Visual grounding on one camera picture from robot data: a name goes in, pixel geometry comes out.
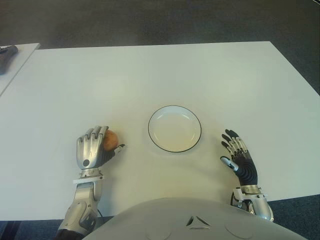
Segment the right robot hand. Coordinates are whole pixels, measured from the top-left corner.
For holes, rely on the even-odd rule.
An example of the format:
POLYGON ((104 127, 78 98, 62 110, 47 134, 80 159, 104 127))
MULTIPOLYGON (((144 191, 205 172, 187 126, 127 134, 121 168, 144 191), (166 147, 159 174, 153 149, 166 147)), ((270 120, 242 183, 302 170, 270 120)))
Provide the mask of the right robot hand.
POLYGON ((257 185, 257 169, 245 142, 230 129, 226 129, 221 136, 223 138, 221 144, 230 156, 221 156, 221 162, 234 172, 241 186, 257 185))

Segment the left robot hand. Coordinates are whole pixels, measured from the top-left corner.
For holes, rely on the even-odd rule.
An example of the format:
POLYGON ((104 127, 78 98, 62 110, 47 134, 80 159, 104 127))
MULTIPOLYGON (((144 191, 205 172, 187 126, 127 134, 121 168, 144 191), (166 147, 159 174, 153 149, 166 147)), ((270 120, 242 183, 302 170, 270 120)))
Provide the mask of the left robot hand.
POLYGON ((76 141, 76 162, 81 170, 103 166, 125 147, 108 126, 90 128, 76 141))

